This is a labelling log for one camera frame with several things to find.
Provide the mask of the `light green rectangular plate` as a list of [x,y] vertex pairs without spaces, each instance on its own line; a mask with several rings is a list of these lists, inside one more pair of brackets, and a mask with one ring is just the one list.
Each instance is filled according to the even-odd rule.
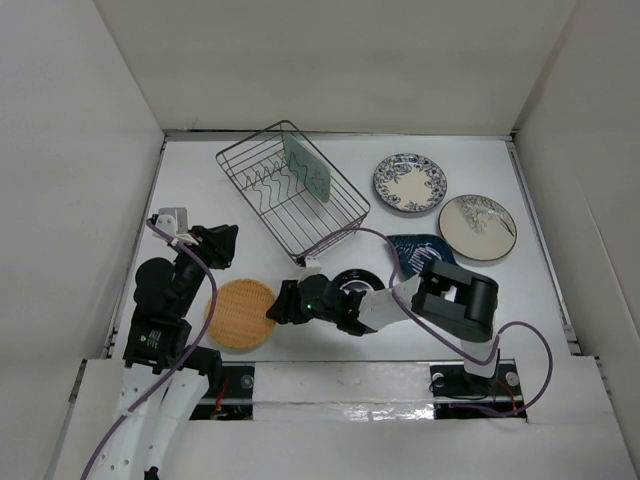
[[283,146],[289,170],[316,199],[327,203],[331,193],[329,167],[291,133],[284,134]]

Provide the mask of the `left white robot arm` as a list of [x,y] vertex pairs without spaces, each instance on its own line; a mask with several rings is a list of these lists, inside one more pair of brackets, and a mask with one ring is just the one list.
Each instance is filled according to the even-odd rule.
[[230,267],[239,229],[200,225],[179,233],[153,216],[146,225],[177,256],[142,263],[114,422],[81,474],[84,479],[159,479],[198,402],[222,387],[218,351],[191,339],[186,315],[203,281]]

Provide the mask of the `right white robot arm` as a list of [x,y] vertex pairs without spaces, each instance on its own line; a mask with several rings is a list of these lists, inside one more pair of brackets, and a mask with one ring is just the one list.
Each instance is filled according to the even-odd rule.
[[440,260],[428,260],[420,273],[395,286],[356,290],[323,274],[285,280],[266,317],[280,325],[312,320],[331,323],[352,336],[364,336],[404,320],[442,343],[444,331],[459,343],[449,347],[464,359],[459,386],[481,396],[498,381],[499,347],[494,336],[498,283]]

